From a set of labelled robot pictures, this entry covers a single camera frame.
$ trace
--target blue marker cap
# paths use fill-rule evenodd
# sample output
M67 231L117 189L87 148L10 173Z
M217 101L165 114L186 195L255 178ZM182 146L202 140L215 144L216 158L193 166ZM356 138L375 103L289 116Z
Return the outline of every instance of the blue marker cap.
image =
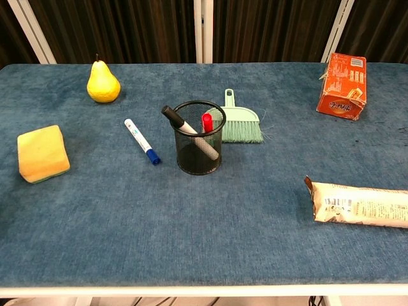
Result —
M153 151L153 149L149 149L146 151L147 157L150 159L152 164L158 164L160 163L160 158L157 156L156 152Z

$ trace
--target dark brown curtain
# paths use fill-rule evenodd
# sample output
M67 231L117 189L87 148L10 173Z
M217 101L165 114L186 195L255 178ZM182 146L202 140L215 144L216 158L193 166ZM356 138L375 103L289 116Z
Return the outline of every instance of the dark brown curtain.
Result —
M192 0L30 0L58 63L196 62Z
M0 1L0 69L16 63L38 63L8 1Z
M340 0L214 0L214 62L319 62Z
M408 1L354 2L337 51L370 62L408 62Z

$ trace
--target dustpan handle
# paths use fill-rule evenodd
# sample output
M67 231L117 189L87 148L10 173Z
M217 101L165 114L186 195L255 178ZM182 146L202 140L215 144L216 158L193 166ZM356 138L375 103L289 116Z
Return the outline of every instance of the dustpan handle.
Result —
M225 90L225 106L235 107L234 91L230 88Z

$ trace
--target brush bristles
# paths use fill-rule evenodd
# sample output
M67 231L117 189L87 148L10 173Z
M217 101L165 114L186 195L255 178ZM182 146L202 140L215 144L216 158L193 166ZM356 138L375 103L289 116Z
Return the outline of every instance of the brush bristles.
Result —
M259 122L227 121L222 127L222 142L261 143Z

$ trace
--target plastic wrapper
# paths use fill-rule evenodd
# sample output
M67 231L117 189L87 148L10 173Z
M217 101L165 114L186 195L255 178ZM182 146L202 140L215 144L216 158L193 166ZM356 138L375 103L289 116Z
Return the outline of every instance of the plastic wrapper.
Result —
M408 191L343 186L305 178L314 220L408 228Z

